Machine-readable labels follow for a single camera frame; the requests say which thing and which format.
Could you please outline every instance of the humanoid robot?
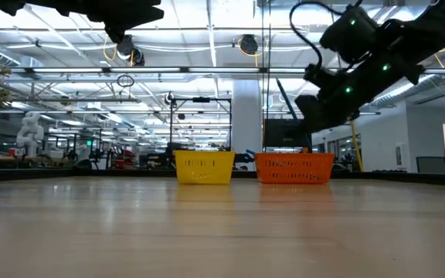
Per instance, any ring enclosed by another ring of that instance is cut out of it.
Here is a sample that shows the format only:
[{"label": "humanoid robot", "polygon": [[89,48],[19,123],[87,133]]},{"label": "humanoid robot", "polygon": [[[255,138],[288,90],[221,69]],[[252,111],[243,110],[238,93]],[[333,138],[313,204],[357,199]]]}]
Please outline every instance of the humanoid robot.
[{"label": "humanoid robot", "polygon": [[22,129],[16,135],[16,156],[34,158],[37,155],[37,141],[44,139],[44,128],[39,125],[39,118],[39,113],[28,112],[22,119]]}]

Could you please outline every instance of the red object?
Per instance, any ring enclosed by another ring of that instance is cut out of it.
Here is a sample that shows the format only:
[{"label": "red object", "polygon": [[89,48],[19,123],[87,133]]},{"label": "red object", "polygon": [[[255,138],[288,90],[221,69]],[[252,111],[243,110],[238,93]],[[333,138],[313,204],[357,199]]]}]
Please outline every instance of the red object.
[{"label": "red object", "polygon": [[256,174],[265,184],[325,184],[334,154],[255,154]]},{"label": "red object", "polygon": [[114,160],[115,169],[124,169],[124,160]]}]

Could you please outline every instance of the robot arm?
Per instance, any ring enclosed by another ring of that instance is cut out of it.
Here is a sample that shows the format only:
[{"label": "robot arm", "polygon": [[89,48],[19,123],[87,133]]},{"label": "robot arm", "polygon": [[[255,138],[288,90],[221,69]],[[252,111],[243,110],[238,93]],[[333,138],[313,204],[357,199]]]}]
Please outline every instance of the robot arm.
[{"label": "robot arm", "polygon": [[[347,70],[360,63],[358,67],[350,73],[333,73],[322,67],[320,52],[312,47],[319,63],[311,64],[304,78],[320,90],[317,97],[295,100],[304,115],[301,127],[306,132],[336,127],[357,117],[363,104],[403,77],[417,84],[425,71],[418,63],[445,47],[445,0],[431,5],[413,21],[390,19],[382,25],[369,18],[361,3],[348,6],[342,14],[336,12],[341,18],[329,26],[320,41],[322,47],[350,63]],[[301,2],[291,10],[290,18],[298,6],[306,4],[322,5]]]}]

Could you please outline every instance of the wooden table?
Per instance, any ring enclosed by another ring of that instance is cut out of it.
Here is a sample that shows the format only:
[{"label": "wooden table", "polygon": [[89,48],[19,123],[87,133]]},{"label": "wooden table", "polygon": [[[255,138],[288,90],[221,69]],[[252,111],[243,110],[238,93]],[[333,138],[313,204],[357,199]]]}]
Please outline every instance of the wooden table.
[{"label": "wooden table", "polygon": [[445,187],[5,181],[0,277],[445,277]]}]

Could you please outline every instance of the white column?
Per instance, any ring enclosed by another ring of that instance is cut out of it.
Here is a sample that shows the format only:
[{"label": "white column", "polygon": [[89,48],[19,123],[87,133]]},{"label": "white column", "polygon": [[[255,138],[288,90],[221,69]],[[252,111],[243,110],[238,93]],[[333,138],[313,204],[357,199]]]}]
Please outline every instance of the white column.
[{"label": "white column", "polygon": [[[233,81],[233,150],[262,151],[262,101],[257,80]],[[247,165],[254,171],[253,164]]]}]

